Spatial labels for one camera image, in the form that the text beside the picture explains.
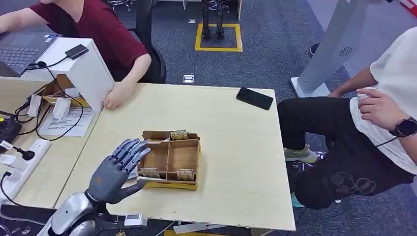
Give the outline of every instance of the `robotic finger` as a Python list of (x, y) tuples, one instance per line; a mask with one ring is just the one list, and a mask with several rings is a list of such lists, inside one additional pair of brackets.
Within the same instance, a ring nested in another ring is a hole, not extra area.
[(122, 150), (123, 148), (130, 143), (130, 139), (126, 139), (123, 141), (112, 153), (112, 159), (115, 158)]
[(124, 168), (124, 171), (127, 173), (132, 172), (134, 168), (138, 165), (139, 161), (144, 157), (146, 154), (150, 152), (150, 148), (146, 148), (145, 150), (137, 153), (135, 157), (129, 162), (129, 164), (126, 165)]
[(141, 140), (140, 139), (134, 139), (130, 141), (127, 145), (123, 147), (123, 149), (119, 152), (119, 154), (116, 156), (117, 162), (120, 162), (129, 152), (129, 150), (137, 145)]
[(145, 145), (147, 145), (147, 141), (143, 141), (138, 143), (136, 146), (134, 146), (132, 149), (129, 150), (129, 153), (123, 158), (123, 160), (120, 162), (123, 167), (126, 167), (127, 164), (135, 157), (135, 155), (140, 152)]

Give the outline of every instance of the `red shirt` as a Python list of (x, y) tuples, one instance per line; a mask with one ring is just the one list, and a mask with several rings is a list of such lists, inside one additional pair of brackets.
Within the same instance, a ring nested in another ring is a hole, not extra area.
[(78, 22), (53, 3), (37, 3), (30, 9), (47, 21), (48, 27), (56, 33), (64, 34), (71, 28), (75, 32), (64, 34), (65, 37), (92, 38), (116, 81), (127, 75), (138, 57), (148, 53), (102, 0), (84, 0)]

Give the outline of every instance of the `human hand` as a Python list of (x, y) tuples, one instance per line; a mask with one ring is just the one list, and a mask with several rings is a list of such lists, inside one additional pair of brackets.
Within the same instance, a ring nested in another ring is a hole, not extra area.
[(113, 90), (107, 95), (103, 105), (107, 109), (115, 109), (125, 103), (133, 91), (134, 85), (127, 82), (119, 82), (115, 84)]
[(358, 102), (361, 118), (382, 129), (392, 131), (400, 121), (410, 117), (390, 96), (376, 89), (361, 88), (357, 92), (369, 96)]
[(329, 95), (327, 95), (327, 97), (342, 97), (343, 94), (339, 93), (339, 91), (335, 90), (333, 92), (331, 92)]

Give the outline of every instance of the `black watch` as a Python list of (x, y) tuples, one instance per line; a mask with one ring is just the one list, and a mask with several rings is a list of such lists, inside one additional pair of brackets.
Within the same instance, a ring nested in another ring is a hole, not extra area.
[(413, 117), (400, 121), (395, 126), (395, 129), (390, 131), (390, 134), (398, 138), (404, 138), (404, 137), (411, 136), (416, 133), (417, 133), (417, 120), (414, 119)]

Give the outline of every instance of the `power strip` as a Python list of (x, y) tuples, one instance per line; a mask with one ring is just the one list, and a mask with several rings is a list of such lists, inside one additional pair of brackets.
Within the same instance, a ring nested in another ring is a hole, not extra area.
[[(9, 177), (4, 178), (3, 189), (8, 197), (14, 199), (17, 196), (19, 191), (23, 188), (23, 185), (25, 185), (26, 181), (28, 181), (29, 177), (32, 175), (33, 171), (38, 166), (50, 147), (51, 142), (44, 139), (38, 139), (32, 144), (29, 150), (35, 153), (35, 157), (32, 158), (32, 160), (26, 161), (28, 167), (25, 169), (25, 171), (21, 172), (22, 177), (18, 181), (10, 181)], [(13, 173), (16, 171), (16, 169), (9, 167), (7, 171), (11, 172), (13, 176)], [(2, 192), (0, 192), (0, 201), (7, 202), (7, 199)]]

